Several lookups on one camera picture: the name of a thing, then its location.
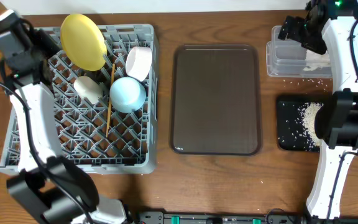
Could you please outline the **white tissue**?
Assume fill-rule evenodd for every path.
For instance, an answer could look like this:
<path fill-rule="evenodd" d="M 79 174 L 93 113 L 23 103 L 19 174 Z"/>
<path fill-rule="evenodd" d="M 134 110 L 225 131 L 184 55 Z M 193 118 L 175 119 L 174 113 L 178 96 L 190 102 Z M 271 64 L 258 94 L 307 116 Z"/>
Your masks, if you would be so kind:
<path fill-rule="evenodd" d="M 307 50 L 305 62 L 306 66 L 303 70 L 307 72 L 331 66 L 328 52 L 321 55 Z"/>

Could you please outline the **yellow plate with scraps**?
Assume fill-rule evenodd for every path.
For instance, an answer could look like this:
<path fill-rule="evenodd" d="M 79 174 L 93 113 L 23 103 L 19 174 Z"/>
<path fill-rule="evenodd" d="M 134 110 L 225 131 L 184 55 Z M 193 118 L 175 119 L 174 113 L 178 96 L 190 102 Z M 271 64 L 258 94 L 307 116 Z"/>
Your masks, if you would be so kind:
<path fill-rule="evenodd" d="M 98 26 L 85 15 L 70 14 L 60 27 L 60 41 L 68 58 L 78 67 L 97 71 L 105 62 L 107 47 Z"/>

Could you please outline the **cream white cup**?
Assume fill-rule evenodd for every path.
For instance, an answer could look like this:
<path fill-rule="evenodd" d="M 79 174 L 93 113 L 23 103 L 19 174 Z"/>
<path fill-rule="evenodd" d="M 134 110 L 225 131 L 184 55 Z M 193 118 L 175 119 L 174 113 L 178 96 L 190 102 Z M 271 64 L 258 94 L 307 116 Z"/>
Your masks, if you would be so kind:
<path fill-rule="evenodd" d="M 93 105 L 103 96 L 101 87 L 87 76 L 78 77 L 74 82 L 74 89 L 81 98 L 86 98 Z"/>

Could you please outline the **wooden chopstick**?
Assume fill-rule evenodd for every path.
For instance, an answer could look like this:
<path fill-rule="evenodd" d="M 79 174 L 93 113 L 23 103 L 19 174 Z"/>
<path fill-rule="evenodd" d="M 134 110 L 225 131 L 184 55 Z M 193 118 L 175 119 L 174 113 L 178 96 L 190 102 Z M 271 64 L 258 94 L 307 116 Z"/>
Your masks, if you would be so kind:
<path fill-rule="evenodd" d="M 114 83 L 115 68 L 116 68 L 116 64 L 113 63 L 112 64 L 112 71 L 111 71 L 111 80 L 110 80 L 110 85 L 109 85 L 110 88 L 111 88 L 112 84 Z M 110 122 L 111 122 L 111 108 L 112 108 L 112 102 L 111 102 L 111 97 L 109 96 L 108 114 L 107 114 L 108 117 L 107 117 L 106 135 L 105 135 L 106 138 L 108 138 L 108 135 L 109 135 L 109 128 L 110 128 Z"/>

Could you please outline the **light blue bowl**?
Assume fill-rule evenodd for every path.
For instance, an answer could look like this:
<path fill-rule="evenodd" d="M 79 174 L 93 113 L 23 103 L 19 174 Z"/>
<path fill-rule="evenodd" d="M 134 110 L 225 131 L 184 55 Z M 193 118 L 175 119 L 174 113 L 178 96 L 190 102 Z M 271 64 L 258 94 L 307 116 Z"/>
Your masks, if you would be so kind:
<path fill-rule="evenodd" d="M 121 113 L 132 113 L 143 107 L 146 100 L 144 86 L 132 77 L 115 80 L 110 88 L 109 96 L 112 107 Z"/>

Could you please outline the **pink shallow bowl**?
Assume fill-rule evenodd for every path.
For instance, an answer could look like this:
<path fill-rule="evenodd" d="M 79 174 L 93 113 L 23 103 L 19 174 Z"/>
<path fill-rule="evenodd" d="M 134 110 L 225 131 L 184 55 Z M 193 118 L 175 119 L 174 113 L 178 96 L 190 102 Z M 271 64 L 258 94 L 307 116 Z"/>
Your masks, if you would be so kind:
<path fill-rule="evenodd" d="M 148 47 L 133 47 L 126 60 L 128 76 L 142 82 L 147 78 L 152 65 L 152 49 Z"/>

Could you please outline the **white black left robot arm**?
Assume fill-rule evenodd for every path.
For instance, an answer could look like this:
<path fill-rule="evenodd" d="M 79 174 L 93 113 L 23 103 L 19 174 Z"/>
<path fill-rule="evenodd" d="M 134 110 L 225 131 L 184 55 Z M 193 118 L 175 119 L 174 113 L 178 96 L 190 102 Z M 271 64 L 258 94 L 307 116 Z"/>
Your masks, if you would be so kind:
<path fill-rule="evenodd" d="M 128 208 L 99 195 L 92 178 L 68 160 L 55 125 L 48 60 L 59 48 L 17 12 L 0 15 L 0 86 L 16 113 L 19 173 L 11 197 L 39 223 L 132 223 Z"/>

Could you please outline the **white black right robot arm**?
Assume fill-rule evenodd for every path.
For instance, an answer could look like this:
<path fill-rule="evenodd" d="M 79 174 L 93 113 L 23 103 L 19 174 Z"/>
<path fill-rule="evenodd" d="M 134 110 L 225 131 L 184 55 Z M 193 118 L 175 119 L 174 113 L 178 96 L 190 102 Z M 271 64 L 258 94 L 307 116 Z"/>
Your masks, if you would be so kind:
<path fill-rule="evenodd" d="M 358 157 L 358 2 L 309 1 L 304 18 L 288 16 L 278 35 L 317 54 L 328 54 L 333 94 L 317 112 L 314 129 L 322 141 L 313 188 L 297 223 L 358 223 L 341 218 L 348 170 Z"/>

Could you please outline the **clear plastic waste bin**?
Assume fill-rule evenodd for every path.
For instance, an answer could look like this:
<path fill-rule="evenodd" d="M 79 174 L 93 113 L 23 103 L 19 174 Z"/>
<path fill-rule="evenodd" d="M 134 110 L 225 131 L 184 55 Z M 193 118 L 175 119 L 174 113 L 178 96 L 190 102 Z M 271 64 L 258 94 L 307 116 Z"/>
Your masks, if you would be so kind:
<path fill-rule="evenodd" d="M 278 39 L 280 26 L 272 29 L 272 40 L 266 45 L 267 72 L 271 77 L 287 78 L 331 78 L 331 67 L 314 71 L 304 71 L 307 49 L 300 43 L 286 39 Z"/>

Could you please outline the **grey plastic dishwasher rack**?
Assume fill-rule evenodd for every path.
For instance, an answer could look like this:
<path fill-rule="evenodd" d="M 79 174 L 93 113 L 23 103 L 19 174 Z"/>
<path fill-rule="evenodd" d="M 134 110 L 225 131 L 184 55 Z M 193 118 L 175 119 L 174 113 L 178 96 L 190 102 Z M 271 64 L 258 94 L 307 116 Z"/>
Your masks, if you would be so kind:
<path fill-rule="evenodd" d="M 81 98 L 74 89 L 81 70 L 69 61 L 64 51 L 48 60 L 55 98 L 55 125 L 63 155 L 87 173 L 149 174 L 156 166 L 158 73 L 154 69 L 142 82 L 146 90 L 143 107 L 132 113 L 111 109 L 108 138 L 105 135 L 112 64 L 116 64 L 115 81 L 124 77 L 124 59 L 133 47 L 150 47 L 156 53 L 154 28 L 149 24 L 103 25 L 101 31 L 108 54 L 106 66 L 96 72 L 96 83 L 103 91 L 97 104 Z M 19 173 L 19 159 L 19 127 L 12 108 L 0 172 Z"/>

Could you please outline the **pile of rice scraps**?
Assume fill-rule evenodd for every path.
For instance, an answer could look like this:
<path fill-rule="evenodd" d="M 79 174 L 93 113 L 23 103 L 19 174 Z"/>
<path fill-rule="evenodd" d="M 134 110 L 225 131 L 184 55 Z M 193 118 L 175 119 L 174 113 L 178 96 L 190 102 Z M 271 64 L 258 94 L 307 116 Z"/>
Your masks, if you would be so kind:
<path fill-rule="evenodd" d="M 322 103 L 304 103 L 298 109 L 300 115 L 301 132 L 300 137 L 306 138 L 307 145 L 320 147 L 321 140 L 317 137 L 314 128 L 314 122 L 317 112 L 321 109 Z"/>

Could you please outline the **black plastic tray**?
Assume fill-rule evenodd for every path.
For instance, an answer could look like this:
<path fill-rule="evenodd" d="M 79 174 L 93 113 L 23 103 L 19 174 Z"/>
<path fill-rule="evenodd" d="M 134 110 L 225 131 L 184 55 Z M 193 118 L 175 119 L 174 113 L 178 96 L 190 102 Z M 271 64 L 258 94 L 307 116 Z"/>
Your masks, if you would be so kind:
<path fill-rule="evenodd" d="M 300 137 L 298 109 L 304 103 L 322 103 L 314 122 L 320 147 L 310 148 Z M 277 98 L 278 145 L 289 151 L 320 151 L 323 144 L 333 150 L 349 147 L 358 151 L 358 93 L 333 95 L 281 95 Z"/>

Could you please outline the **dark brown serving tray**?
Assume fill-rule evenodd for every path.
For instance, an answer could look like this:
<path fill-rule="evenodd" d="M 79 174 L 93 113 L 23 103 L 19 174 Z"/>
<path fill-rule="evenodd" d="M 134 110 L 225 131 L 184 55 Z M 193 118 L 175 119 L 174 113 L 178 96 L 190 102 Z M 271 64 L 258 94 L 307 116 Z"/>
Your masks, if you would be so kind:
<path fill-rule="evenodd" d="M 257 50 L 247 44 L 179 47 L 172 79 L 173 151 L 251 156 L 262 144 Z"/>

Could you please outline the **black equipment rail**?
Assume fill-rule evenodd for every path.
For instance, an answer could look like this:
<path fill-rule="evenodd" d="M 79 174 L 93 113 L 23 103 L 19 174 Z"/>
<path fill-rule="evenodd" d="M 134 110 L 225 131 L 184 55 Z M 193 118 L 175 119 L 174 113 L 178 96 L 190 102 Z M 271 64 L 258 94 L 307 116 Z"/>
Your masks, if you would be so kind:
<path fill-rule="evenodd" d="M 142 224 L 306 224 L 299 216 L 273 212 L 256 216 L 140 212 L 137 218 Z"/>

